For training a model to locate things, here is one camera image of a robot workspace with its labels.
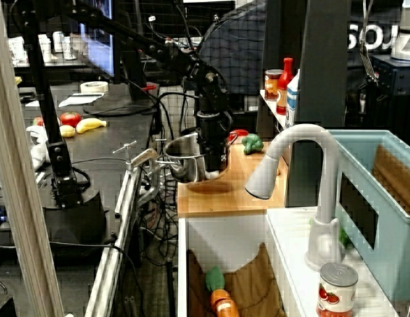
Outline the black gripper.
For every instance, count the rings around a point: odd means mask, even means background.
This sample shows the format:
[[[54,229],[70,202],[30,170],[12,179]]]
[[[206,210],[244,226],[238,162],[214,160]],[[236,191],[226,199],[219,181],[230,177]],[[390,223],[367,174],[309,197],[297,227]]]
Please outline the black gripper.
[[[199,119],[198,143],[200,151],[222,151],[230,133],[232,117],[228,111],[197,113]],[[228,166],[228,151],[200,153],[198,161],[207,172],[222,172]]]

